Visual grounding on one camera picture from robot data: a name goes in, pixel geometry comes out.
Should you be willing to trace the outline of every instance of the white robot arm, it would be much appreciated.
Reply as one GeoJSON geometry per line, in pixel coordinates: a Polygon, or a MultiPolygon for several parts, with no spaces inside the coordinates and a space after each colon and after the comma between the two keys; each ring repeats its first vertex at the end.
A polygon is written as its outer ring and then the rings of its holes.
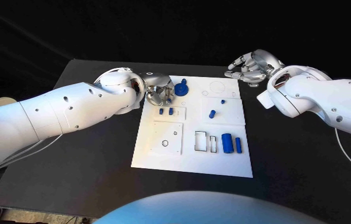
{"type": "Polygon", "coordinates": [[[116,68],[93,85],[78,83],[0,106],[0,163],[41,140],[85,129],[114,114],[137,109],[145,93],[152,104],[171,104],[174,83],[169,76],[137,75],[129,68],[116,68]]]}
{"type": "Polygon", "coordinates": [[[226,76],[243,80],[252,87],[269,78],[267,90],[257,96],[266,108],[276,106],[291,118],[312,111],[331,127],[351,133],[351,80],[332,80],[322,71],[306,66],[285,66],[260,49],[241,56],[228,69],[241,63],[241,72],[227,71],[226,76]]]}

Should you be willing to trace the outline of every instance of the black cable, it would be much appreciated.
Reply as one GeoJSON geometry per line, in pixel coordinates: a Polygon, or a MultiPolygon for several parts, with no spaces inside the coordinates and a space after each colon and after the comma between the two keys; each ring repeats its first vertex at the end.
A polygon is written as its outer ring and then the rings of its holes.
{"type": "MultiPolygon", "coordinates": [[[[70,219],[70,221],[71,221],[74,218],[77,218],[77,216],[74,216],[74,217],[70,219]]],[[[70,223],[70,221],[67,222],[67,224],[70,223]]]]}

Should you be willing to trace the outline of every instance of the white cable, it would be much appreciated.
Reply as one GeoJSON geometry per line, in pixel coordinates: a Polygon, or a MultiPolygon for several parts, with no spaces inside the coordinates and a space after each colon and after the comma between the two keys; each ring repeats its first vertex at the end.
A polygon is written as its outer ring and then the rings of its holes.
{"type": "Polygon", "coordinates": [[[15,163],[16,161],[19,161],[20,159],[23,159],[23,158],[29,157],[31,155],[36,154],[38,152],[41,152],[45,148],[48,148],[48,147],[55,143],[55,141],[59,139],[61,136],[62,136],[62,135],[58,136],[58,138],[54,140],[52,143],[49,143],[48,146],[45,146],[42,149],[39,149],[39,150],[35,151],[33,153],[28,154],[26,156],[20,157],[19,159],[15,159],[13,161],[7,162],[5,165],[0,163],[0,168],[9,166],[12,163],[15,163]]]}
{"type": "Polygon", "coordinates": [[[44,140],[41,140],[39,142],[36,142],[36,144],[32,146],[32,147],[29,147],[26,150],[23,150],[22,152],[19,152],[13,157],[10,157],[10,158],[7,158],[6,160],[3,160],[2,162],[0,162],[0,165],[3,164],[3,163],[6,163],[7,161],[10,161],[13,158],[16,158],[16,157],[19,157],[23,153],[26,153],[29,150],[32,150],[41,143],[44,142],[44,140]]]}
{"type": "Polygon", "coordinates": [[[335,128],[335,135],[337,135],[337,139],[338,139],[338,145],[340,145],[340,148],[341,148],[341,150],[343,150],[343,152],[344,152],[344,154],[345,154],[345,157],[347,157],[348,160],[351,161],[351,158],[350,158],[350,156],[347,155],[345,150],[344,150],[343,145],[341,145],[341,142],[340,142],[340,138],[338,138],[338,130],[337,130],[337,128],[335,128]]]}

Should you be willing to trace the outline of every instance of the table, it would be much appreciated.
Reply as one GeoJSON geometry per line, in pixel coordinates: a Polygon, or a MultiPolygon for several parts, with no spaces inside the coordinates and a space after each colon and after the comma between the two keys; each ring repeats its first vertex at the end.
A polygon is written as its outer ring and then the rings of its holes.
{"type": "MultiPolygon", "coordinates": [[[[136,73],[223,77],[226,67],[72,60],[57,88],[93,82],[111,68],[136,73]]],[[[295,119],[265,109],[256,96],[265,86],[240,82],[254,178],[132,168],[142,109],[70,133],[0,179],[0,206],[101,217],[132,201],[174,191],[234,193],[275,202],[330,223],[351,217],[351,162],[334,129],[312,113],[295,119]]],[[[340,132],[348,153],[351,136],[340,132]]]]}

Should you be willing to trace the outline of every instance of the black curtain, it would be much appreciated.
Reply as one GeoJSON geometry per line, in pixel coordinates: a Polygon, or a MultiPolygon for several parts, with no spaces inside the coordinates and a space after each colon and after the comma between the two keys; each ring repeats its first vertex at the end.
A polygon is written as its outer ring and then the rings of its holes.
{"type": "Polygon", "coordinates": [[[0,3],[0,96],[18,100],[54,88],[74,58],[227,66],[260,48],[286,65],[350,77],[344,0],[0,3]]]}

